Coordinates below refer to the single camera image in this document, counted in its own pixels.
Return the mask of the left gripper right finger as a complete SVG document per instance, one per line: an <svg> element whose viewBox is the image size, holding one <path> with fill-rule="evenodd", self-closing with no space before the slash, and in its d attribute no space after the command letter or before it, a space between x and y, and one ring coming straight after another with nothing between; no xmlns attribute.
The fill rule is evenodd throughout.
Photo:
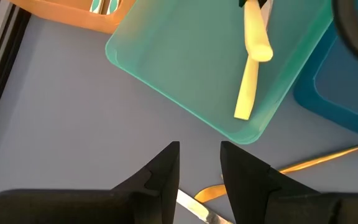
<svg viewBox="0 0 358 224"><path fill-rule="evenodd" d="M223 141L221 169L236 223L263 223L269 195L280 188L269 176L270 165Z"/></svg>

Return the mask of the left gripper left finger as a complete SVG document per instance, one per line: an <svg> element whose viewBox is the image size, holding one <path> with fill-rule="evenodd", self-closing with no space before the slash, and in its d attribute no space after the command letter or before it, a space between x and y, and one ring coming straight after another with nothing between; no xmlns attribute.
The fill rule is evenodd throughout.
<svg viewBox="0 0 358 224"><path fill-rule="evenodd" d="M171 142L112 191L125 196L134 223L172 223L180 174L180 143Z"/></svg>

